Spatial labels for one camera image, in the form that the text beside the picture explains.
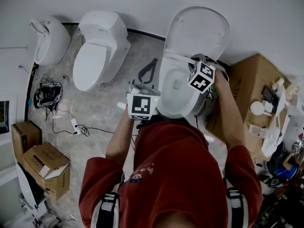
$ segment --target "closed toilet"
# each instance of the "closed toilet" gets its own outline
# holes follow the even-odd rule
[[[86,13],[79,28],[86,42],[76,56],[73,80],[79,90],[88,91],[115,77],[131,44],[126,26],[114,12]]]
[[[170,24],[159,75],[161,97],[158,111],[171,119],[188,115],[200,95],[188,86],[189,59],[202,53],[218,60],[228,45],[230,26],[216,11],[206,7],[188,7]]]
[[[29,25],[38,36],[35,63],[41,66],[58,64],[71,41],[66,28],[53,17],[41,23],[31,20]]]

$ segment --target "hand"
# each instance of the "hand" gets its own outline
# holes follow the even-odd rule
[[[222,90],[223,88],[230,87],[229,82],[225,79],[222,70],[216,69],[215,70],[215,79],[214,79],[214,87],[217,90]]]

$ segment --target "cartoon print on shirt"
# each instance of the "cartoon print on shirt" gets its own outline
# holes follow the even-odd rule
[[[137,168],[131,175],[130,182],[131,183],[141,182],[146,173],[147,174],[149,173],[150,175],[152,175],[152,173],[154,171],[153,167],[154,167],[154,163],[152,163],[152,164],[149,163],[149,164],[145,164],[145,165]]]

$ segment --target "red sleeve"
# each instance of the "red sleeve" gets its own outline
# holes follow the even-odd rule
[[[96,204],[121,181],[122,174],[121,165],[113,160],[95,157],[87,161],[79,197],[79,209],[85,227],[91,227]]]
[[[251,227],[262,205],[262,190],[249,151],[244,146],[234,147],[228,152],[225,166],[227,180],[237,188],[248,202],[249,227]]]

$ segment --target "white frame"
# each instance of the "white frame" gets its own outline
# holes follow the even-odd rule
[[[9,101],[9,132],[0,134],[0,145],[11,142],[11,125],[16,123],[18,95],[0,95],[0,101]]]

